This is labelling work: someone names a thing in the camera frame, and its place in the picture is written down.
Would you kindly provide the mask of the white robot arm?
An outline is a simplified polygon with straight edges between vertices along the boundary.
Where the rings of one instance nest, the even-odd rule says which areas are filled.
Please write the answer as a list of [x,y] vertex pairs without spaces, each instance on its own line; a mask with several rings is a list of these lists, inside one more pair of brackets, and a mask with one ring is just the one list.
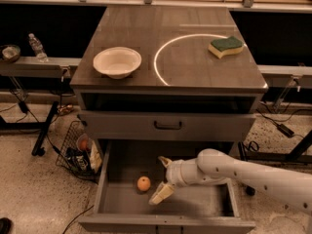
[[158,205],[178,188],[191,185],[217,185],[229,178],[312,215],[312,175],[241,161],[215,149],[204,149],[196,158],[171,160],[159,156],[166,169],[162,181],[149,200]]

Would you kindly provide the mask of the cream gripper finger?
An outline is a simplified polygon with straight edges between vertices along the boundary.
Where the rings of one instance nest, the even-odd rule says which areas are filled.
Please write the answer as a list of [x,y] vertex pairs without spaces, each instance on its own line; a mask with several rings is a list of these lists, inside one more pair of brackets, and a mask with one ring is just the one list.
[[161,182],[149,199],[149,205],[158,205],[175,192],[175,187],[170,183]]
[[166,157],[164,157],[164,156],[159,156],[158,159],[160,160],[160,162],[162,163],[162,165],[163,165],[165,168],[167,168],[167,167],[171,164],[171,162],[172,162],[171,159],[166,158]]

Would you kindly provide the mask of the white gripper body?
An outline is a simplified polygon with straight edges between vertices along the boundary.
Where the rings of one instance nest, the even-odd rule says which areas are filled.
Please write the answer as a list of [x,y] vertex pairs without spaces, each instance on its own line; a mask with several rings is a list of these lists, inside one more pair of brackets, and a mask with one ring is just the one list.
[[166,167],[166,179],[173,187],[204,184],[209,180],[197,166],[196,159],[171,161]]

